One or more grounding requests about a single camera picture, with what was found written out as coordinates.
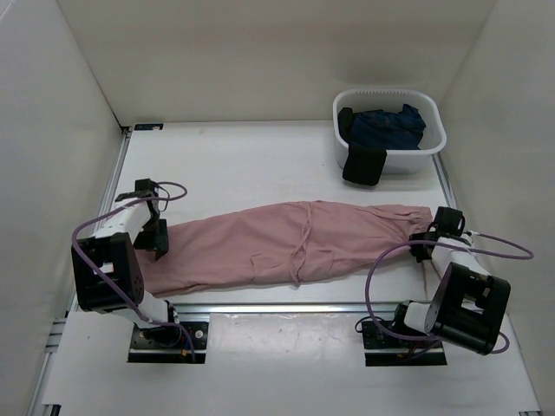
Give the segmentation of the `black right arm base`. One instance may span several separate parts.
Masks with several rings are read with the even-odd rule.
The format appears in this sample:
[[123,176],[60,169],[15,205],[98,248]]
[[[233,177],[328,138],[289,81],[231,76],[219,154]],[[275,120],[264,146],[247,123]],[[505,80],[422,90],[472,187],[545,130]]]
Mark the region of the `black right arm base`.
[[384,334],[370,319],[355,324],[362,337],[366,367],[440,367],[447,365],[440,342],[405,341]]

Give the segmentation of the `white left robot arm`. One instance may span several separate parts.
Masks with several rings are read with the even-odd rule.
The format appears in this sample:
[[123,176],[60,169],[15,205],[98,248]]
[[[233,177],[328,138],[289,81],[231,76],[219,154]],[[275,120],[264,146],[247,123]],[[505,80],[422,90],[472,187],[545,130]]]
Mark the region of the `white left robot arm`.
[[119,315],[138,328],[151,328],[161,346],[171,347],[182,335],[177,312],[146,290],[136,256],[143,250],[158,261],[169,251],[161,200],[153,191],[118,195],[112,211],[73,230],[71,256],[82,310]]

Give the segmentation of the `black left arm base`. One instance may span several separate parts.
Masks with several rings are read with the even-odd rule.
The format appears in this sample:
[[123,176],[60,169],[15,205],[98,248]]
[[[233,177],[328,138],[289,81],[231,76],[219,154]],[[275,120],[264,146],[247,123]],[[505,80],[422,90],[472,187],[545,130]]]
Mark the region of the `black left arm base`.
[[141,364],[204,364],[209,341],[209,316],[182,315],[180,324],[190,339],[178,328],[139,328],[134,324],[127,361]]

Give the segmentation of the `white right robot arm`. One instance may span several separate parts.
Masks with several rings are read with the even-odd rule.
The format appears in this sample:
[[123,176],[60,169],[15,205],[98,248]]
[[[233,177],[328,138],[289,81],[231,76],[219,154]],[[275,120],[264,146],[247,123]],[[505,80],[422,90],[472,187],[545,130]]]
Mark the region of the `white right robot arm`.
[[389,335],[394,343],[407,347],[420,336],[439,338],[488,355],[493,352],[511,292],[510,284],[484,269],[470,251],[473,240],[445,233],[413,234],[410,253],[417,262],[429,260],[441,275],[431,303],[406,301],[395,310]]

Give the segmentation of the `pink trousers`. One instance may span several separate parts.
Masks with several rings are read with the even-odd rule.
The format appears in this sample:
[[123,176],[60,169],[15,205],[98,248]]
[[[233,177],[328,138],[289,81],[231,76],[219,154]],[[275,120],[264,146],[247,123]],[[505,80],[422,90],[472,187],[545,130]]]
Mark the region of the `pink trousers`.
[[166,255],[136,256],[146,290],[157,297],[300,286],[367,269],[432,220],[426,206],[279,203],[171,225]]

